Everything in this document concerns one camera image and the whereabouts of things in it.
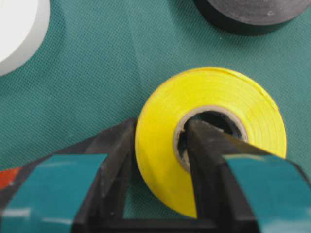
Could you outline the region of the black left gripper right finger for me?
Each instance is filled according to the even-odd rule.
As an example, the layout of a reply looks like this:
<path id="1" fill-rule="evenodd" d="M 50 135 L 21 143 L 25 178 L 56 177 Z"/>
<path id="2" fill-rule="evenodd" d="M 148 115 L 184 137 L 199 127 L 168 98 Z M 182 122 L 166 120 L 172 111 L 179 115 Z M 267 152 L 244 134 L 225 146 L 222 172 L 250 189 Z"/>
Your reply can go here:
<path id="1" fill-rule="evenodd" d="M 187 123 L 196 213 L 220 233 L 308 233 L 311 182 L 296 163 L 223 133 Z"/>

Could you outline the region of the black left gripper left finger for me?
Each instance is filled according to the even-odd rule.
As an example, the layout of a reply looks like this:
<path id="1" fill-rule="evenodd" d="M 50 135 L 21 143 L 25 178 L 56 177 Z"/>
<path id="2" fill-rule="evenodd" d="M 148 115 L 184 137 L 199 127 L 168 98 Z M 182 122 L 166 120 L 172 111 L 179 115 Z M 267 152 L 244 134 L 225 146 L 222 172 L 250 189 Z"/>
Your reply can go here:
<path id="1" fill-rule="evenodd" d="M 122 218 L 136 120 L 20 166 L 0 190 L 3 233 L 89 233 Z"/>

